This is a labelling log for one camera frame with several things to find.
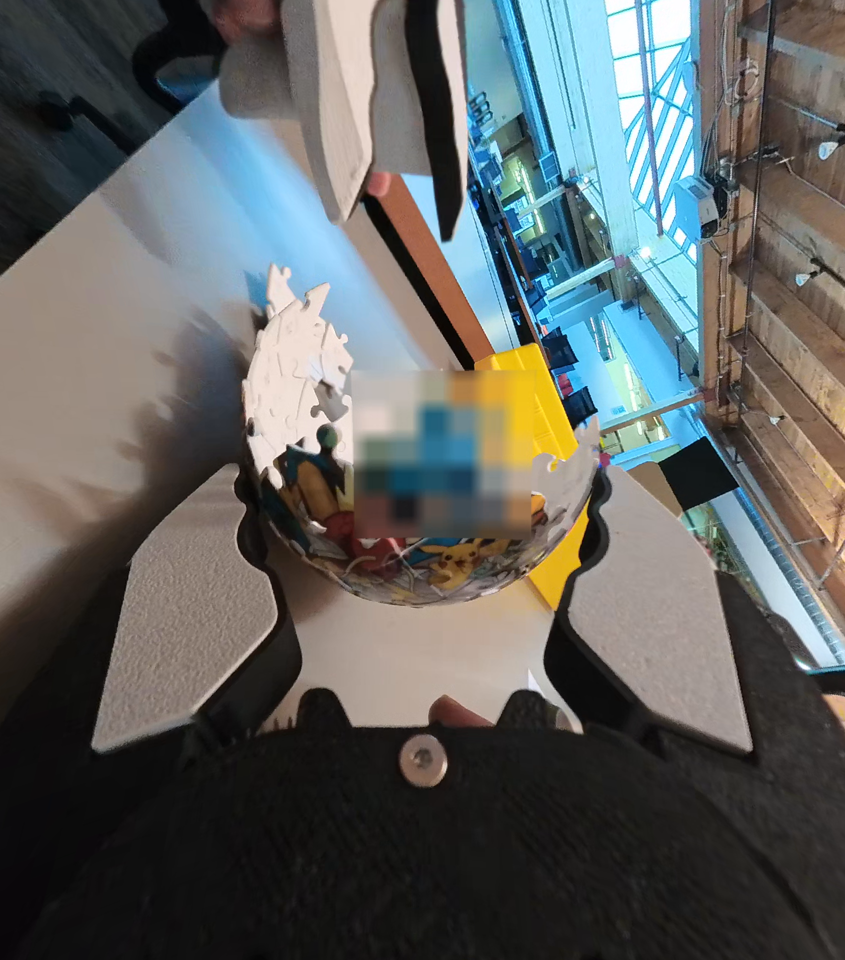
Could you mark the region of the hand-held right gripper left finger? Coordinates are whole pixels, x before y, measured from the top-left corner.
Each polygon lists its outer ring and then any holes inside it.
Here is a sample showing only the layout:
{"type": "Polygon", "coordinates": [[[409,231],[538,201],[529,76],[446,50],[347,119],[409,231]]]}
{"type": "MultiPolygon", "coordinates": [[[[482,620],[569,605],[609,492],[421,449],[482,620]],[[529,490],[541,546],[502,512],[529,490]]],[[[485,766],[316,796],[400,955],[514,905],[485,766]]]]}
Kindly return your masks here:
{"type": "Polygon", "coordinates": [[[133,555],[91,738],[96,754],[190,733],[255,736],[285,701],[302,648],[261,517],[229,463],[133,555]]]}

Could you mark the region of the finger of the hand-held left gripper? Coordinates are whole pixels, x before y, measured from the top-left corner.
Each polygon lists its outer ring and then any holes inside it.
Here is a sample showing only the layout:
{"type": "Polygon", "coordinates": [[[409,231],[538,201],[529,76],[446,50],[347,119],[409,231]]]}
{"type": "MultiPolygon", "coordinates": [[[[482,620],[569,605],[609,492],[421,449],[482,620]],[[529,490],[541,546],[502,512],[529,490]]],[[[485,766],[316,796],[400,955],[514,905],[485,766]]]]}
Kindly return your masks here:
{"type": "Polygon", "coordinates": [[[228,46],[218,76],[229,115],[298,123],[312,181],[335,225],[352,216],[373,174],[378,3],[281,2],[280,30],[228,46]]]}
{"type": "Polygon", "coordinates": [[[468,192],[465,39],[462,2],[373,10],[371,172],[429,176],[442,242],[453,239],[468,192]]]}

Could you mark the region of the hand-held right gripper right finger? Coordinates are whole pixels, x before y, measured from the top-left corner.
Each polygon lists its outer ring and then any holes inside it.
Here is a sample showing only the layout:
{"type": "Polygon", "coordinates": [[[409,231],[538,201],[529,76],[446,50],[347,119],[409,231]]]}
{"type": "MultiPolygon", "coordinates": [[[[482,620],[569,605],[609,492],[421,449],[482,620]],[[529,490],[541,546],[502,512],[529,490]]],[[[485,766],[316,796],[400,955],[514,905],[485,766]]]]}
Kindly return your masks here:
{"type": "Polygon", "coordinates": [[[579,566],[543,654],[583,728],[635,740],[656,730],[735,755],[753,750],[741,681],[708,554],[617,466],[599,467],[579,566]]]}

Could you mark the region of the cartoon print puzzle ball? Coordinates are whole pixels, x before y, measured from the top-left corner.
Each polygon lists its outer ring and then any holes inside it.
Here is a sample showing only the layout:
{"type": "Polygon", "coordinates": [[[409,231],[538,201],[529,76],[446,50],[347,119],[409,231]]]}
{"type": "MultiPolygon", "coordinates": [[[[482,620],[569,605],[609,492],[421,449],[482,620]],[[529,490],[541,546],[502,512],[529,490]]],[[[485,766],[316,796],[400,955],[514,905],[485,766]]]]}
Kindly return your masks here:
{"type": "Polygon", "coordinates": [[[355,370],[347,337],[322,317],[330,286],[298,297],[290,277],[270,267],[242,384],[248,461],[275,534],[379,604],[469,602],[528,578],[549,520],[533,484],[535,375],[355,370]]]}

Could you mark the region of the person's left hand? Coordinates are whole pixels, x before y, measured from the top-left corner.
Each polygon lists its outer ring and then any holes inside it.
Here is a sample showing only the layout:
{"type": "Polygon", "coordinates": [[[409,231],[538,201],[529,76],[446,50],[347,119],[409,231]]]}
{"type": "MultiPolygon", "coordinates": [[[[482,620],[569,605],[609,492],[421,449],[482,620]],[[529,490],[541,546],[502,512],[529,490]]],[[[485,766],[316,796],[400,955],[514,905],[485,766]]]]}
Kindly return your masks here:
{"type": "Polygon", "coordinates": [[[280,1],[213,1],[211,19],[227,46],[281,30],[280,1]]]}

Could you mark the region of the person's right hand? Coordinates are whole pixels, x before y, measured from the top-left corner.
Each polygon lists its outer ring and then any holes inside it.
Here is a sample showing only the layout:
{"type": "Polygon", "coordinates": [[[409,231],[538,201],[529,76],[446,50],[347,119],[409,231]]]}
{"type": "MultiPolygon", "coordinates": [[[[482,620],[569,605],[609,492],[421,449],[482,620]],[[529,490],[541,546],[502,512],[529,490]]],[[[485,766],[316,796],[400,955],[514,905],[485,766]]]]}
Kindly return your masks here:
{"type": "Polygon", "coordinates": [[[450,729],[487,729],[495,723],[443,694],[429,707],[428,723],[450,729]]]}

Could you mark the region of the cardboard box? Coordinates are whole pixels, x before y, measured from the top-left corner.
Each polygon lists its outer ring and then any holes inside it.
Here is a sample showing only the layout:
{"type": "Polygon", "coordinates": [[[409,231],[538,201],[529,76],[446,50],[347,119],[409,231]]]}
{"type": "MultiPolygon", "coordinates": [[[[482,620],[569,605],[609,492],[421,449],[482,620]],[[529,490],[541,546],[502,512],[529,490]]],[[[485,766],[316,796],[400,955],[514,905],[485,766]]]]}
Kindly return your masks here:
{"type": "Polygon", "coordinates": [[[646,461],[639,463],[628,469],[627,473],[659,504],[669,510],[675,518],[678,520],[682,518],[684,508],[670,486],[659,462],[646,461]]]}

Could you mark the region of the black monitor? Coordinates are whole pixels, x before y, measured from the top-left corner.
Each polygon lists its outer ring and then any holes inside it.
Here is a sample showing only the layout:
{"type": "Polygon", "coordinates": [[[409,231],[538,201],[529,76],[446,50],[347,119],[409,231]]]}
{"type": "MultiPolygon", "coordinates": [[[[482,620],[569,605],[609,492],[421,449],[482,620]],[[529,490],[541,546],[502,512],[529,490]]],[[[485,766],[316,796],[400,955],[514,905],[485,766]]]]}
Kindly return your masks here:
{"type": "Polygon", "coordinates": [[[741,487],[710,438],[698,438],[657,465],[674,498],[677,517],[741,487]]]}

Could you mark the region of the wooden edged desk divider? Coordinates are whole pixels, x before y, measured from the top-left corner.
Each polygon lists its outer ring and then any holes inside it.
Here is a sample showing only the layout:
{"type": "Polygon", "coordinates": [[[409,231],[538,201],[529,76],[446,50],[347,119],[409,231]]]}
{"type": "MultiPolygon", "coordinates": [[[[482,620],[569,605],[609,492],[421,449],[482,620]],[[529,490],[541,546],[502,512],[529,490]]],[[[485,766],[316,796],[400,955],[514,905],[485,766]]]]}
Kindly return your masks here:
{"type": "Polygon", "coordinates": [[[398,174],[372,174],[362,208],[464,370],[494,349],[416,199],[398,174]]]}

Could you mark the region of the yellow plastic bin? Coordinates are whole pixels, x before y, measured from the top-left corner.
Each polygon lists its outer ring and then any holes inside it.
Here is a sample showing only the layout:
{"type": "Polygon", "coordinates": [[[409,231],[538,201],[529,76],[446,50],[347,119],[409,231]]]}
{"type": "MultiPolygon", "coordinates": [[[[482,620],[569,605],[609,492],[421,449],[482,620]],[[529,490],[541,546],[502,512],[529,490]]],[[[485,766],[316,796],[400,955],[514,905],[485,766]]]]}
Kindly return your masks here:
{"type": "Polygon", "coordinates": [[[580,567],[580,548],[589,525],[593,482],[600,467],[599,426],[571,426],[563,396],[545,352],[530,343],[488,355],[475,363],[481,372],[527,372],[535,376],[531,403],[534,492],[545,499],[546,529],[537,529],[533,553],[546,555],[528,573],[534,589],[552,610],[566,582],[580,567]]]}

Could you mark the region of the black office chair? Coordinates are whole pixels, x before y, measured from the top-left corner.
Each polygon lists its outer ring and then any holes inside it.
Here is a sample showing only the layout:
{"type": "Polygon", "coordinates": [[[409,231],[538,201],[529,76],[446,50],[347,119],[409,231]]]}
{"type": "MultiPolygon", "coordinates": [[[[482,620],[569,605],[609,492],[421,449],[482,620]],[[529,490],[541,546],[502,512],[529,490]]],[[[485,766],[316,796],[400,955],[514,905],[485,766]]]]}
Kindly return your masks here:
{"type": "MultiPolygon", "coordinates": [[[[211,22],[208,2],[159,1],[158,6],[164,22],[135,46],[130,68],[141,91],[174,117],[212,85],[227,45],[211,22]]],[[[81,118],[126,156],[144,143],[82,96],[66,99],[40,91],[35,112],[58,133],[71,131],[81,118]]]]}

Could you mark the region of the white wall unit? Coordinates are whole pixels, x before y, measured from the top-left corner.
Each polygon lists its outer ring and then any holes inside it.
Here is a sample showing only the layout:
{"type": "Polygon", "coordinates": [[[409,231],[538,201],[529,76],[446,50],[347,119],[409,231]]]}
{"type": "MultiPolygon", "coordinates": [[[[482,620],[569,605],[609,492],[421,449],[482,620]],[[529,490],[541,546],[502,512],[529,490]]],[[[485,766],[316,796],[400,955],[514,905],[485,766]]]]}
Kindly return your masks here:
{"type": "Polygon", "coordinates": [[[719,232],[736,186],[735,181],[718,173],[713,177],[689,175],[674,185],[674,226],[686,241],[699,243],[719,232]]]}

